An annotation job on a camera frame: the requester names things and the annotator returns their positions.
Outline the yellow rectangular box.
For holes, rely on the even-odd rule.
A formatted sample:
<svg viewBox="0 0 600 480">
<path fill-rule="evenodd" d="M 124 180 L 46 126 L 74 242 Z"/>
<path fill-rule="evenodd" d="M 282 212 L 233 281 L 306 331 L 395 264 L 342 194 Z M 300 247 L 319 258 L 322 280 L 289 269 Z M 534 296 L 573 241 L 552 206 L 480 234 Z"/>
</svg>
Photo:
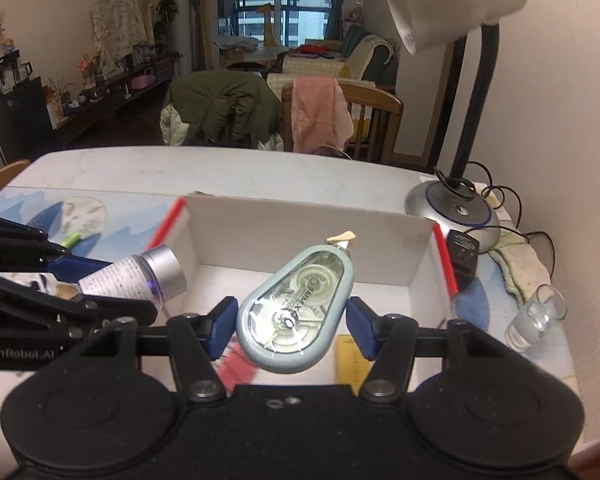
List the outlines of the yellow rectangular box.
<svg viewBox="0 0 600 480">
<path fill-rule="evenodd" d="M 357 396 L 370 371 L 367 361 L 350 335 L 338 335 L 335 341 L 335 377 L 338 385 L 349 386 Z"/>
</svg>

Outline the pink cloth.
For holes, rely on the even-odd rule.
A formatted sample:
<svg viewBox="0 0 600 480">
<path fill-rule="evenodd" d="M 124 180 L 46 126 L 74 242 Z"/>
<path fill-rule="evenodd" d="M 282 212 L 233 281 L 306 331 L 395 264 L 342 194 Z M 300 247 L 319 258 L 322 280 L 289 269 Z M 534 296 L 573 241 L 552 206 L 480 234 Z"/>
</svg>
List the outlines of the pink cloth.
<svg viewBox="0 0 600 480">
<path fill-rule="evenodd" d="M 314 154 L 343 151 L 354 133 L 348 102 L 340 83 L 324 76 L 297 77 L 290 100 L 292 150 Z"/>
</svg>

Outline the silver-cap spice jar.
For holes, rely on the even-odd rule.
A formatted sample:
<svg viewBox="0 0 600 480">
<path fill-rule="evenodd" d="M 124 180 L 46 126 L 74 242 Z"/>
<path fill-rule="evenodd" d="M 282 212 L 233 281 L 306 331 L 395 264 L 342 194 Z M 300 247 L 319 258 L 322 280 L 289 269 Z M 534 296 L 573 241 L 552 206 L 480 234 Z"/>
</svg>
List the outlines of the silver-cap spice jar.
<svg viewBox="0 0 600 480">
<path fill-rule="evenodd" d="M 151 301 L 161 310 L 186 292 L 187 281 L 174 252 L 160 245 L 108 264 L 81 278 L 78 287 L 90 296 Z"/>
</svg>

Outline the black power adapter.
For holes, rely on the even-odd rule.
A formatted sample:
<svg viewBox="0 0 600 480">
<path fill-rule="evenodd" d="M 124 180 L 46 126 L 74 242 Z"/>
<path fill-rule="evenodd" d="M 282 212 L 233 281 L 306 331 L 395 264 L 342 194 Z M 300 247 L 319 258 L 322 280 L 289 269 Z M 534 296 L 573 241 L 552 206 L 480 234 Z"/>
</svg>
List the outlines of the black power adapter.
<svg viewBox="0 0 600 480">
<path fill-rule="evenodd" d="M 449 230 L 445 243 L 451 259 L 457 288 L 462 292 L 476 277 L 479 242 L 467 233 Z"/>
</svg>

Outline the olive green jacket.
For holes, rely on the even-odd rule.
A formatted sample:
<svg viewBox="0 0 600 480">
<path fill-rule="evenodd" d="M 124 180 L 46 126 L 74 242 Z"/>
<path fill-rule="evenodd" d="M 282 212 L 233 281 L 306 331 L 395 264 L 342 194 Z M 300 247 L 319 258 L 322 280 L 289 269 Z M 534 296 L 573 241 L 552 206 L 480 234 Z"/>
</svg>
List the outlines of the olive green jacket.
<svg viewBox="0 0 600 480">
<path fill-rule="evenodd" d="M 283 151 L 283 109 L 265 80 L 232 70 L 205 70 L 169 84 L 159 127 L 167 146 Z"/>
</svg>

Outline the green lip balm tube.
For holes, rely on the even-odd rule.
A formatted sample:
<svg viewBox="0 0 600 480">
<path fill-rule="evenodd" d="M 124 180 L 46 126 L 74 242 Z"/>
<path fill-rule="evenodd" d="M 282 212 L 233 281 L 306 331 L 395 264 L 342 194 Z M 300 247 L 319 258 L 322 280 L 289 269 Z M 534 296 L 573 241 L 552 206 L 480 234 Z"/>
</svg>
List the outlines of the green lip balm tube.
<svg viewBox="0 0 600 480">
<path fill-rule="evenodd" d="M 80 232 L 73 232 L 69 234 L 60 244 L 62 247 L 67 249 L 72 249 L 76 247 L 77 244 L 81 241 L 82 235 Z"/>
</svg>

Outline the grey-green correction tape dispenser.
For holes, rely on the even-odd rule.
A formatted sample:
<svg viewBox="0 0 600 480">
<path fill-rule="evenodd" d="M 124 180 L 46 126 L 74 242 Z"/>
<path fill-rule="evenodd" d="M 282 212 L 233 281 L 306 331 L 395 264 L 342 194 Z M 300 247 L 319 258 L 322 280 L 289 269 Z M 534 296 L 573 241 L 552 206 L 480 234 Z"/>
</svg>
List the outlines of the grey-green correction tape dispenser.
<svg viewBox="0 0 600 480">
<path fill-rule="evenodd" d="M 236 334 L 248 360 L 275 374 L 297 374 L 320 362 L 351 296 L 351 231 L 306 248 L 240 305 Z"/>
</svg>

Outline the dark tv cabinet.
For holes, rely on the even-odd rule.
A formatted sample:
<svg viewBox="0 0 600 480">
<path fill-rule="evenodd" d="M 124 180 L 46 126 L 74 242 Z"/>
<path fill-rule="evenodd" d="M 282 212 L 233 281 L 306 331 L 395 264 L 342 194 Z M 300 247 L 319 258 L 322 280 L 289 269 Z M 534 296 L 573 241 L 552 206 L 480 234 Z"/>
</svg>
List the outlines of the dark tv cabinet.
<svg viewBox="0 0 600 480">
<path fill-rule="evenodd" d="M 97 76 L 80 91 L 68 84 L 35 76 L 20 52 L 0 57 L 0 150 L 4 159 L 20 158 L 72 148 L 81 139 L 96 136 L 99 128 L 126 126 L 154 112 L 175 75 L 175 56 L 146 62 L 130 56 L 122 73 Z"/>
</svg>

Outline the wooden chair with pink cloth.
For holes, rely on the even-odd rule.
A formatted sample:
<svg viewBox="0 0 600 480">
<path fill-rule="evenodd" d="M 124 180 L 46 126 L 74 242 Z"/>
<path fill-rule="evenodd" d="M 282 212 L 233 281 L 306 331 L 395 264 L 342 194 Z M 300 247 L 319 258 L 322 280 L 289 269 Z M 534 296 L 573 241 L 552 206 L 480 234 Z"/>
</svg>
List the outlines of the wooden chair with pink cloth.
<svg viewBox="0 0 600 480">
<path fill-rule="evenodd" d="M 362 82 L 335 78 L 340 83 L 348 102 L 354 133 L 343 151 L 332 148 L 316 151 L 314 154 L 337 158 L 347 158 L 358 162 L 389 165 L 396 147 L 403 103 L 393 94 Z M 290 100 L 294 80 L 282 90 L 280 100 L 283 109 L 284 150 L 293 152 L 290 125 Z"/>
</svg>

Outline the small drinking glass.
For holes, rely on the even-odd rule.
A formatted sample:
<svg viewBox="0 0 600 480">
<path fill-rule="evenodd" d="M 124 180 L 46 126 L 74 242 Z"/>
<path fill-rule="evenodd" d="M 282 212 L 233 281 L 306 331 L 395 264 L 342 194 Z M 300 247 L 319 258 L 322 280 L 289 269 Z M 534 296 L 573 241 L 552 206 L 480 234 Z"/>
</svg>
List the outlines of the small drinking glass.
<svg viewBox="0 0 600 480">
<path fill-rule="evenodd" d="M 539 285 L 507 325 L 505 342 L 517 352 L 535 346 L 567 316 L 565 298 L 549 284 Z"/>
</svg>

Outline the silver desk lamp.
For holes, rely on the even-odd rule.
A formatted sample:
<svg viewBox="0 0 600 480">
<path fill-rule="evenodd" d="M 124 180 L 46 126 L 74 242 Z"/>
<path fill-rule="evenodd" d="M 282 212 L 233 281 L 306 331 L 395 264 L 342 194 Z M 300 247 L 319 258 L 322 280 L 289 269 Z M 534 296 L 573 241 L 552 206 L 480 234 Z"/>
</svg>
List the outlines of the silver desk lamp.
<svg viewBox="0 0 600 480">
<path fill-rule="evenodd" d="M 471 181 L 464 178 L 464 173 L 498 59 L 500 19 L 522 10 L 527 0 L 387 2 L 396 31 L 409 54 L 415 55 L 442 44 L 452 47 L 439 125 L 434 138 L 434 152 L 428 158 L 428 167 L 434 170 L 434 177 L 419 183 L 407 193 L 405 212 L 437 222 L 443 234 L 453 230 L 466 232 L 478 240 L 482 252 L 487 252 L 501 236 L 501 223 L 493 206 Z M 460 82 L 466 36 L 474 29 L 481 32 L 476 78 L 451 170 L 448 174 L 442 174 L 436 165 Z"/>
</svg>

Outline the red clip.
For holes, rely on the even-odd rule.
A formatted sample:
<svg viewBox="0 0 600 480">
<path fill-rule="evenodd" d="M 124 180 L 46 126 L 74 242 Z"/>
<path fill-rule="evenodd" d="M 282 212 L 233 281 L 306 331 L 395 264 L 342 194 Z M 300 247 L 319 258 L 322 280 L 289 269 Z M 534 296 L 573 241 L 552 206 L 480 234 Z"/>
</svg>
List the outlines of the red clip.
<svg viewBox="0 0 600 480">
<path fill-rule="evenodd" d="M 250 384 L 258 371 L 247 359 L 236 337 L 230 340 L 213 366 L 228 392 L 232 392 L 236 386 Z"/>
</svg>

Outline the red shoe box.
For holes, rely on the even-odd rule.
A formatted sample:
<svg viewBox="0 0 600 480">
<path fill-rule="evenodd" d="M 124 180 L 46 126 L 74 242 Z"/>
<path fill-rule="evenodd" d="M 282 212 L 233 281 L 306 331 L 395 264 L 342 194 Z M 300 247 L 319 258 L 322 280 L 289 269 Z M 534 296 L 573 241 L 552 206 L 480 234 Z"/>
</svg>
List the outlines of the red shoe box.
<svg viewBox="0 0 600 480">
<path fill-rule="evenodd" d="M 437 328 L 456 291 L 434 222 L 407 214 L 195 194 L 152 238 L 187 281 L 166 316 L 205 314 L 227 296 L 244 309 L 215 367 L 227 388 L 360 383 L 368 369 L 344 300 Z"/>
</svg>

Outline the sofa with blankets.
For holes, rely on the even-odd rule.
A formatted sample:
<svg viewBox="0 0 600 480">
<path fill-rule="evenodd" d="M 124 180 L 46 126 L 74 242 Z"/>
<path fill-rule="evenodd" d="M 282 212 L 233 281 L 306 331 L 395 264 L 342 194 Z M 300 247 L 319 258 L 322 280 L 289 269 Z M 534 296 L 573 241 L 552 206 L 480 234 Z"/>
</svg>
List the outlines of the sofa with blankets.
<svg viewBox="0 0 600 480">
<path fill-rule="evenodd" d="M 282 90 L 300 76 L 325 76 L 363 81 L 389 93 L 396 92 L 399 60 L 391 41 L 372 34 L 364 27 L 352 26 L 343 41 L 313 41 L 310 47 L 335 47 L 323 55 L 286 54 L 279 73 L 268 73 L 266 83 L 280 99 Z"/>
</svg>

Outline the white green cloth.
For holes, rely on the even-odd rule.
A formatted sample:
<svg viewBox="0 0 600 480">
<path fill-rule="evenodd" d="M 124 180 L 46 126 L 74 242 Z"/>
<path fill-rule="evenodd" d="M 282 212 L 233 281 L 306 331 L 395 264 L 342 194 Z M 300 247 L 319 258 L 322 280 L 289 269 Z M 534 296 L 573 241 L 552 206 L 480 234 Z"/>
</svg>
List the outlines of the white green cloth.
<svg viewBox="0 0 600 480">
<path fill-rule="evenodd" d="M 520 233 L 501 230 L 489 256 L 500 267 L 506 292 L 522 307 L 541 285 L 550 285 L 550 274 L 538 254 Z"/>
</svg>

